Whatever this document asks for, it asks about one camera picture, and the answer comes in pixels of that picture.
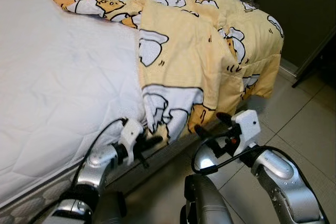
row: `black wire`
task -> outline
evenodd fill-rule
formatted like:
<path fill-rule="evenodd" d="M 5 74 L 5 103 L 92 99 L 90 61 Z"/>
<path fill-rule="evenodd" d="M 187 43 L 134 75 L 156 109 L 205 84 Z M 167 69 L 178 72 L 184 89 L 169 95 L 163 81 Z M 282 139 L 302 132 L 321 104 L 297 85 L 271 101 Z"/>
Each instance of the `black wire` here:
<path fill-rule="evenodd" d="M 201 148 L 203 145 L 205 145 L 209 140 L 215 139 L 215 138 L 217 138 L 217 137 L 218 137 L 218 136 L 216 136 L 216 137 L 211 137 L 211 138 L 206 138 L 206 139 L 205 139 L 205 140 L 198 146 L 198 148 L 197 148 L 196 152 L 194 153 L 194 155 L 193 155 L 193 157 L 192 157 L 192 160 L 191 160 L 191 162 L 192 162 L 192 163 L 191 163 L 191 167 L 192 167 L 192 170 L 193 170 L 194 173 L 202 174 L 202 171 L 201 171 L 201 170 L 196 170 L 196 169 L 195 169 L 195 160 L 196 160 L 197 152 L 198 152 L 198 151 L 200 150 L 200 148 Z M 278 152 L 278 153 L 280 153 L 282 156 L 284 156 L 286 159 L 288 159 L 289 162 L 291 162 L 291 163 L 293 163 L 293 164 L 295 165 L 295 167 L 297 168 L 297 170 L 298 170 L 298 172 L 299 172 L 299 175 L 301 176 L 301 178 L 302 178 L 304 184 L 308 187 L 308 189 L 310 189 L 310 191 L 311 191 L 311 192 L 313 193 L 313 195 L 315 196 L 315 199 L 316 199 L 316 201 L 317 201 L 317 203 L 318 203 L 318 205 L 319 205 L 319 209 L 320 209 L 320 211 L 321 211 L 321 213 L 322 213 L 322 216 L 323 216 L 323 218 L 324 218 L 324 221 L 326 222 L 326 224 L 329 224 L 328 217 L 327 217 L 326 213 L 324 212 L 324 210 L 323 210 L 323 208 L 322 208 L 322 206 L 321 206 L 321 203 L 319 202 L 319 200 L 318 200 L 318 198 L 317 198 L 317 196 L 316 196 L 314 190 L 312 189 L 312 187 L 310 186 L 308 180 L 307 180 L 306 177 L 304 176 L 302 170 L 301 170 L 300 167 L 295 163 L 295 161 L 294 161 L 294 160 L 293 160 L 293 159 L 292 159 L 286 152 L 284 152 L 283 150 L 278 149 L 278 148 L 273 147 L 273 146 L 267 146 L 267 145 L 264 145 L 264 146 L 256 146 L 256 147 L 254 147 L 254 148 L 251 148 L 251 149 L 248 149 L 248 150 L 246 150 L 246 151 L 244 151 L 244 152 L 241 152 L 241 153 L 239 153 L 238 155 L 236 155 L 236 156 L 234 156 L 234 157 L 232 157 L 232 158 L 229 158 L 228 160 L 226 160 L 226 161 L 224 161 L 224 162 L 222 162 L 222 163 L 220 163 L 220 164 L 218 164 L 218 165 L 214 165 L 214 166 L 215 166 L 217 169 L 222 168 L 223 166 L 225 166 L 225 165 L 231 163 L 232 161 L 234 161 L 234 160 L 240 158 L 241 156 L 244 156 L 244 155 L 247 155 L 247 154 L 249 154 L 249 153 L 251 153 L 251 152 L 255 152 L 255 151 L 259 151 L 259 150 L 265 150 L 265 151 L 266 151 L 266 150 L 270 150 L 270 151 Z"/>
<path fill-rule="evenodd" d="M 86 161 L 87 157 L 90 155 L 94 145 L 96 144 L 97 140 L 99 139 L 99 137 L 113 124 L 113 123 L 116 123 L 116 122 L 119 122 L 121 121 L 123 124 L 127 121 L 127 119 L 125 118 L 118 118 L 118 119 L 115 119 L 114 121 L 110 122 L 108 125 L 106 125 L 102 131 L 98 134 L 98 136 L 95 138 L 95 140 L 93 140 L 92 144 L 90 145 L 90 147 L 88 148 L 88 150 L 86 151 L 85 153 L 85 156 L 84 158 L 82 159 L 82 161 L 80 162 L 77 170 L 76 170 L 76 173 L 74 175 L 74 178 L 72 180 L 72 183 L 71 183 L 71 186 L 69 189 L 72 189 L 75 185 L 76 185 L 76 181 L 78 179 L 78 175 L 79 175 L 79 172 L 80 170 L 82 169 L 83 167 L 83 164 L 84 162 Z M 49 204 L 48 206 L 46 206 L 44 209 L 42 209 L 37 215 L 35 215 L 29 222 L 28 224 L 33 224 L 35 221 L 37 221 L 39 218 L 41 218 L 51 207 L 55 206 L 57 203 L 59 203 L 60 200 L 55 200 L 54 202 L 52 202 L 51 204 Z"/>

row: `tile floor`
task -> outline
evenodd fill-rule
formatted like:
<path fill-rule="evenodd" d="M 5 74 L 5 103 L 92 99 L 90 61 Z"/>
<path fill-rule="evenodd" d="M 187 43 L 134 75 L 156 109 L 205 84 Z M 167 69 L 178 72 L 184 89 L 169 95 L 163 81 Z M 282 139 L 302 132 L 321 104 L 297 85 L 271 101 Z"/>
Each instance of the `tile floor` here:
<path fill-rule="evenodd" d="M 335 89 L 313 76 L 293 89 L 280 72 L 271 99 L 247 103 L 259 113 L 259 144 L 281 148 L 299 165 L 315 190 L 330 223 L 336 223 Z M 179 223 L 185 204 L 184 178 L 196 144 L 173 159 L 127 198 L 124 223 Z M 200 156 L 220 163 L 209 150 Z M 209 176 L 225 198 L 234 223 L 279 223 L 266 192 L 242 163 L 234 162 Z"/>

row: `quilted mattress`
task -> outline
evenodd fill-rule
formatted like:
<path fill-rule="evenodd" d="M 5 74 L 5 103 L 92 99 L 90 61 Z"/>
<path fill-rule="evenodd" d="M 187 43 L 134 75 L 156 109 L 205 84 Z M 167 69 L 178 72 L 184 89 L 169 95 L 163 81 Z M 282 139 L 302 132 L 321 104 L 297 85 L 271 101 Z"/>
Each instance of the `quilted mattress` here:
<path fill-rule="evenodd" d="M 109 122 L 145 116 L 137 30 L 50 0 L 0 6 L 1 208 L 76 165 Z M 120 129 L 98 144 L 117 140 Z"/>

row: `cartoon print blanket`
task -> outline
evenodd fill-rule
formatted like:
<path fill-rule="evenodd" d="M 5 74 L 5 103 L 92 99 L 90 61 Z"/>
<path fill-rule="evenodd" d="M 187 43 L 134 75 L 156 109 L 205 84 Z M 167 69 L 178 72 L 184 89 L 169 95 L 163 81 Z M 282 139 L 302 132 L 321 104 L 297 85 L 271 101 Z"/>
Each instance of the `cartoon print blanket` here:
<path fill-rule="evenodd" d="M 148 128 L 173 141 L 216 110 L 269 97 L 284 33 L 240 0 L 54 0 L 139 29 L 140 85 Z"/>

